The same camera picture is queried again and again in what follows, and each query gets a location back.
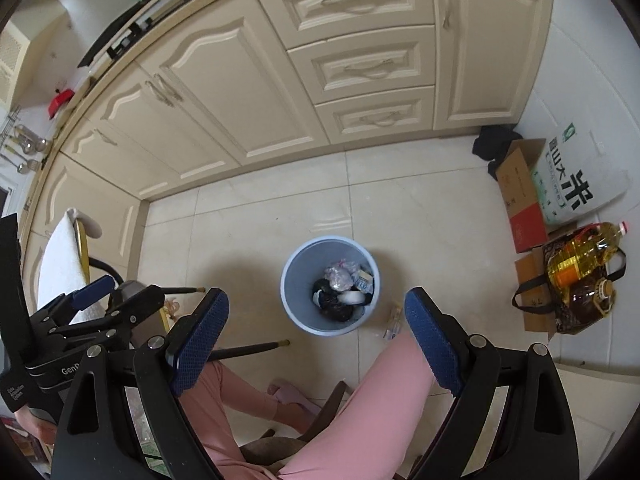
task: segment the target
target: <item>trash can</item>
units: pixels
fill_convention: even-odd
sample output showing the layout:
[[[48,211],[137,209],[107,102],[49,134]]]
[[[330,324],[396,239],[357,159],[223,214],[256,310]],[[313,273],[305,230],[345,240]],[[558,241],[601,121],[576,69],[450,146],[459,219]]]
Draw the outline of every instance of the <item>trash can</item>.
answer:
[[[340,260],[352,261],[373,276],[373,300],[357,307],[345,322],[327,319],[311,300],[313,284],[324,270]],[[303,244],[291,255],[280,280],[282,304],[292,321],[315,335],[342,335],[355,330],[373,313],[380,298],[380,272],[375,260],[363,246],[341,236],[322,236]]]

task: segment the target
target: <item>cardboard box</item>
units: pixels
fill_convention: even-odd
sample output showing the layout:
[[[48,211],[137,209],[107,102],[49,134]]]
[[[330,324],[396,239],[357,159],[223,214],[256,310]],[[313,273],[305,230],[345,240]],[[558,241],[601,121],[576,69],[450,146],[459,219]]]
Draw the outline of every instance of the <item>cardboard box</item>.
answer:
[[[523,284],[545,272],[542,247],[534,248],[529,254],[516,262],[518,284]],[[522,293],[522,304],[527,306],[545,305],[551,301],[548,285],[540,285]],[[556,333],[556,314],[522,313],[524,330],[527,332],[546,332],[551,339]]]
[[[531,178],[531,168],[536,165],[545,143],[546,139],[514,140],[495,172],[517,253],[539,247],[550,239]]]

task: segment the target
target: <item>blue gripper pad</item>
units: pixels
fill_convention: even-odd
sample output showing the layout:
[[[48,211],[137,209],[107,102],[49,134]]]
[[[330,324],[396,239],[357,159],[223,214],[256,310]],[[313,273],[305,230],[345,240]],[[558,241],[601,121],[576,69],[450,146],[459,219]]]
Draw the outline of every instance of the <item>blue gripper pad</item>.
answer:
[[[85,310],[94,303],[113,292],[115,282],[108,274],[89,283],[85,288],[76,290],[71,294],[71,306],[76,310]]]
[[[189,321],[193,322],[189,333],[186,337],[181,337],[181,341],[177,341],[177,349],[174,345],[167,349],[167,362],[174,369],[170,386],[175,397],[193,388],[198,381],[229,317],[229,299],[222,290],[212,288],[194,313],[188,317],[191,318]]]
[[[404,297],[404,315],[438,384],[457,397],[463,386],[458,355],[415,289]]]

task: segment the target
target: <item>slipper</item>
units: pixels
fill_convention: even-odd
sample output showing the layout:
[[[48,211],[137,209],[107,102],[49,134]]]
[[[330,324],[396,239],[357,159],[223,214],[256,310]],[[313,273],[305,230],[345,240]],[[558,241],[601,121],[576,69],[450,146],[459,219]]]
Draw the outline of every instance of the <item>slipper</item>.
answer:
[[[284,379],[274,379],[267,388],[267,393],[274,396],[282,404],[299,404],[313,416],[320,413],[320,406],[307,399],[299,389]]]

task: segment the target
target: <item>hanging utensil rack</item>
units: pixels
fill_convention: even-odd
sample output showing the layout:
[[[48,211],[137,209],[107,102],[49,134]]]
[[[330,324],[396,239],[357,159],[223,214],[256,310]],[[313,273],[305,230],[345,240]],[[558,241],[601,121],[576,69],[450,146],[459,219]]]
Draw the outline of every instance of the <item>hanging utensil rack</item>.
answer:
[[[17,106],[7,115],[4,123],[2,123],[2,131],[0,132],[0,151],[2,151],[7,139],[11,135],[11,131],[14,129],[14,124],[17,123],[19,115],[20,106]]]

